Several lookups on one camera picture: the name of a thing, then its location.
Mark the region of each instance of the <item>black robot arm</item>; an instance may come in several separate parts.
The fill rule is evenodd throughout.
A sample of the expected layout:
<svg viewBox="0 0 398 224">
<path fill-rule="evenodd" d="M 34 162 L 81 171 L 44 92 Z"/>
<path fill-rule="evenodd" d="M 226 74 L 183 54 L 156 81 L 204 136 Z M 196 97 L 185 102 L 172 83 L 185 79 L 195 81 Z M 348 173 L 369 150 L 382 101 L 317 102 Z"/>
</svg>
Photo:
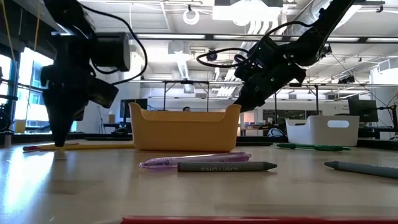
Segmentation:
<svg viewBox="0 0 398 224">
<path fill-rule="evenodd" d="M 90 18 L 76 0 L 45 0 L 46 8 L 69 35 L 54 34 L 57 50 L 53 65 L 42 69 L 40 81 L 50 128 L 56 146 L 63 146 L 73 121 L 83 119 L 85 106 L 93 101 L 110 108 L 118 89 L 96 78 L 90 65 L 130 70 L 126 33 L 96 33 Z"/>
<path fill-rule="evenodd" d="M 288 22 L 268 32 L 252 49 L 245 59 L 241 55 L 235 57 L 238 62 L 232 66 L 217 66 L 198 62 L 213 67 L 237 67 L 235 76 L 244 81 L 239 98 L 235 104 L 242 106 L 241 112 L 253 110 L 262 106 L 268 97 L 272 96 L 294 78 L 302 83 L 305 79 L 305 70 L 301 66 L 309 66 L 318 62 L 331 52 L 325 47 L 327 38 L 346 14 L 347 10 L 358 0 L 333 0 L 327 9 L 320 11 L 319 19 L 313 24 L 302 22 Z M 300 24 L 311 27 L 296 42 L 277 45 L 269 36 L 283 26 Z"/>
</svg>

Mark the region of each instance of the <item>white plastic bin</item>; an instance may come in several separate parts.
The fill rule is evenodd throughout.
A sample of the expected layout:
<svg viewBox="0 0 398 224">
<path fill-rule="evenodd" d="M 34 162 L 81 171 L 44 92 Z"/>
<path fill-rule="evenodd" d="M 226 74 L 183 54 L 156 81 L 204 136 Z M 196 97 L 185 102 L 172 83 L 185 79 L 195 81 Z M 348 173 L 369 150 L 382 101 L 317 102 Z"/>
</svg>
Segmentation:
<svg viewBox="0 0 398 224">
<path fill-rule="evenodd" d="M 304 125 L 286 119 L 290 143 L 356 146 L 359 116 L 309 116 Z"/>
</svg>

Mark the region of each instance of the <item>red marker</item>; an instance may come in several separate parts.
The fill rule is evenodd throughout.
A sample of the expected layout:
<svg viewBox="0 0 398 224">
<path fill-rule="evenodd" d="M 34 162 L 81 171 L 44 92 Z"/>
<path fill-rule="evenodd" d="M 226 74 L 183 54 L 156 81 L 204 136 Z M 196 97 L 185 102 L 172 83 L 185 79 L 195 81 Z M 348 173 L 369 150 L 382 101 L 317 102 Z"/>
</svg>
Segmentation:
<svg viewBox="0 0 398 224">
<path fill-rule="evenodd" d="M 289 218 L 289 217 L 124 217 L 97 224 L 393 224 L 398 220 L 354 218 Z"/>
<path fill-rule="evenodd" d="M 65 146 L 71 146 L 71 145 L 77 145 L 79 143 L 77 142 L 67 142 L 65 143 Z M 57 147 L 54 144 L 43 144 L 39 146 L 24 146 L 22 149 L 24 152 L 35 152 L 35 151 L 41 151 L 45 149 L 56 149 Z"/>
</svg>

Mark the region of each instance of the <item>lab workbench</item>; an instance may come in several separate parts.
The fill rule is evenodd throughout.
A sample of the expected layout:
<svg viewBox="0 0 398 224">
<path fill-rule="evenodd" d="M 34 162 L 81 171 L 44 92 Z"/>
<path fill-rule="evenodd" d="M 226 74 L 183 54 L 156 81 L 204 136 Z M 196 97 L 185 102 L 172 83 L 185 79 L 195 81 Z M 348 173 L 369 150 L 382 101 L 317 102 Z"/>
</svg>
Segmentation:
<svg viewBox="0 0 398 224">
<path fill-rule="evenodd" d="M 269 172 L 148 172 L 139 169 L 140 162 L 198 153 L 135 149 L 23 153 L 22 146 L 0 149 L 0 223 L 93 223 L 125 215 L 398 214 L 398 180 L 323 165 L 326 161 L 348 161 L 398 167 L 394 151 L 353 148 L 322 152 L 276 146 L 245 146 L 235 151 L 251 153 L 251 161 L 268 161 L 278 167 Z"/>
</svg>

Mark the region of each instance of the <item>monitor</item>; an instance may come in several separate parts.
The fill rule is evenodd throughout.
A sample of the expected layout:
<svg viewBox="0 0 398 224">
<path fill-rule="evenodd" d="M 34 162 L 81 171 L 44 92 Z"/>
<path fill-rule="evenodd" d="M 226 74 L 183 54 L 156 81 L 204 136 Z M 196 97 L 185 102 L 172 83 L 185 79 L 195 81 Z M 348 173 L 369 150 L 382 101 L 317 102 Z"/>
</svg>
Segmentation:
<svg viewBox="0 0 398 224">
<path fill-rule="evenodd" d="M 131 99 L 120 101 L 120 118 L 130 118 L 129 103 L 138 103 L 142 109 L 148 108 L 148 99 Z"/>
<path fill-rule="evenodd" d="M 349 114 L 359 116 L 359 122 L 378 122 L 376 100 L 348 100 Z"/>
</svg>

